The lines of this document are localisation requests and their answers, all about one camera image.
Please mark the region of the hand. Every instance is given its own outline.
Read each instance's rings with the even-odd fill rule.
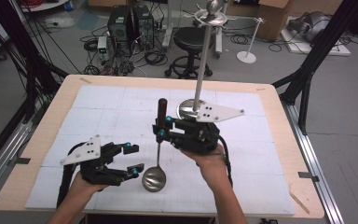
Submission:
[[[77,172],[65,199],[72,197],[92,197],[95,192],[107,187],[108,185],[92,185],[82,178],[80,172]]]
[[[221,145],[217,145],[217,148],[207,155],[182,150],[183,154],[194,160],[200,167],[202,177],[212,191],[229,184],[223,151]]]
[[[48,224],[71,223],[76,214],[83,211],[92,195],[107,187],[108,185],[92,185],[82,178],[80,172],[77,172],[68,194],[60,207],[48,220]]]

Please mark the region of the ladle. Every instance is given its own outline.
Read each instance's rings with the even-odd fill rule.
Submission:
[[[159,166],[159,151],[161,143],[158,143],[157,166],[150,167],[142,176],[142,185],[150,192],[158,192],[162,190],[167,182],[167,176]]]
[[[158,100],[158,114],[157,114],[157,128],[162,132],[165,126],[165,116],[167,114],[167,100],[161,98]],[[150,167],[144,172],[142,176],[142,185],[150,192],[158,192],[162,190],[167,182],[167,176],[159,166],[159,152],[161,148],[161,142],[163,141],[159,134],[156,135],[156,141],[158,142],[157,149],[157,166]]]

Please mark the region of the gray floor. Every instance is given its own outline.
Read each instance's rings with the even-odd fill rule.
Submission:
[[[60,9],[38,16],[43,17],[58,11]],[[71,12],[71,16],[76,19],[74,27],[59,30],[51,35],[79,70],[83,70],[87,65],[87,53],[83,50],[79,38],[90,35],[90,31],[104,26],[107,17],[106,13],[96,11],[91,13],[84,5]],[[175,26],[178,23],[180,26],[185,26],[191,23],[191,19],[182,18],[180,22],[174,20]],[[241,28],[249,24],[252,24],[251,20],[238,20],[231,21],[229,26]],[[45,40],[53,62],[60,68],[76,74],[75,68],[54,47],[52,41]],[[272,83],[295,72],[306,58],[306,55],[289,53],[285,46],[282,46],[280,52],[273,52],[269,50],[269,44],[255,42],[252,52],[257,57],[256,63],[240,63],[236,54],[247,48],[248,46],[233,44],[228,37],[224,37],[224,53],[220,59],[216,59],[212,51],[209,54],[208,64],[213,69],[213,76],[205,79]],[[307,128],[310,141],[341,215],[345,223],[351,224],[358,223],[358,45],[351,43],[347,48],[351,52],[350,57],[329,56],[315,74],[310,92]],[[167,53],[169,62],[173,61],[177,54],[184,53],[171,43]],[[162,66],[144,66],[141,69],[148,77],[166,78],[163,73],[168,66],[167,63]],[[135,70],[129,76],[144,77],[145,74]],[[12,62],[0,61],[0,132],[23,99],[24,90]],[[0,178],[0,188],[10,169],[8,167]],[[0,223],[43,223],[49,216],[50,213],[0,212]],[[325,223],[325,220],[279,219],[279,221],[280,223]],[[251,222],[258,223],[256,219],[251,219]]]

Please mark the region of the stool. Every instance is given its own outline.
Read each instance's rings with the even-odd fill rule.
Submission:
[[[194,61],[200,59],[199,54],[202,52],[203,39],[205,35],[205,28],[198,27],[184,27],[180,28],[173,37],[173,42],[180,49],[187,51],[187,56],[182,56],[173,61],[170,68],[165,71],[165,77],[169,77],[172,71],[178,75],[178,78],[194,78],[199,75],[196,71],[199,66],[194,65]],[[179,64],[182,59],[187,59],[186,64]],[[176,68],[184,68],[183,72],[178,71]],[[210,77],[213,74],[209,69],[208,64],[205,65],[205,76]]]

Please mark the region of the wooden table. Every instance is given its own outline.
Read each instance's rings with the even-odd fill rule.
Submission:
[[[25,205],[40,165],[51,148],[77,92],[84,85],[195,90],[196,81],[142,77],[68,76],[21,155],[23,158],[30,158],[30,163],[17,164],[0,191],[0,210],[29,210],[25,208]],[[269,84],[218,81],[204,81],[202,88],[210,91],[238,91],[259,95],[296,209],[293,217],[322,218],[324,209],[311,179],[298,176],[298,172],[307,172],[308,169],[275,88]]]

